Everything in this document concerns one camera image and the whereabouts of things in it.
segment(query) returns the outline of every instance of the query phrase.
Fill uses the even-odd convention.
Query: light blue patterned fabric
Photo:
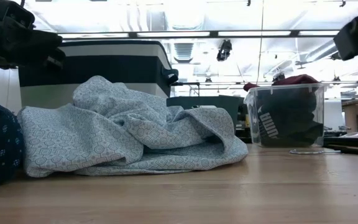
[[[18,114],[29,176],[208,170],[248,153],[221,108],[166,107],[163,98],[99,76],[80,85],[73,102],[55,110],[25,107]]]

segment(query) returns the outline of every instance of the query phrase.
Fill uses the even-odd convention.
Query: desk
[[[237,164],[170,175],[18,178],[0,223],[358,223],[358,156],[249,145]]]

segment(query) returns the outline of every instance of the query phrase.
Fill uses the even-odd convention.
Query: clear plastic bin
[[[263,147],[323,145],[323,84],[251,88],[244,104],[253,143]]]

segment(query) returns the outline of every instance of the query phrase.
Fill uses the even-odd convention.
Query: red clothing
[[[288,77],[286,79],[274,82],[272,85],[292,85],[292,84],[311,84],[318,83],[319,81],[315,80],[313,77],[309,75],[297,75],[294,77]],[[258,85],[247,83],[244,85],[244,90],[248,91],[253,87],[258,87]]]

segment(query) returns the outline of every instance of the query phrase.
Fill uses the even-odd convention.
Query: ceiling pipe
[[[149,31],[149,27],[147,25],[147,7],[144,3],[139,2],[139,24],[142,31]]]
[[[299,16],[297,16],[296,19],[294,19],[294,23],[290,26],[290,29],[295,29],[301,22],[303,22],[303,20],[305,19],[305,17],[308,15],[309,13],[309,9],[306,9],[304,11],[302,11]],[[298,53],[298,39],[295,38],[295,45],[296,45],[296,51]],[[264,78],[266,78],[266,75],[269,74],[269,73],[273,73],[274,71],[276,71],[276,69],[280,68],[280,66],[282,66],[285,62],[289,61],[289,60],[294,60],[296,59],[297,57],[297,54],[295,54],[295,56],[291,57],[291,58],[288,58],[286,60],[282,60],[280,63],[276,64],[276,66],[272,67],[268,72],[264,73]],[[281,69],[284,69],[284,68],[287,68],[289,66],[291,66],[291,64],[281,68]]]
[[[315,62],[327,56],[330,56],[336,53],[338,50],[335,46],[334,40],[330,40],[325,44],[321,45],[317,49],[308,53],[305,57],[305,61],[307,62]]]

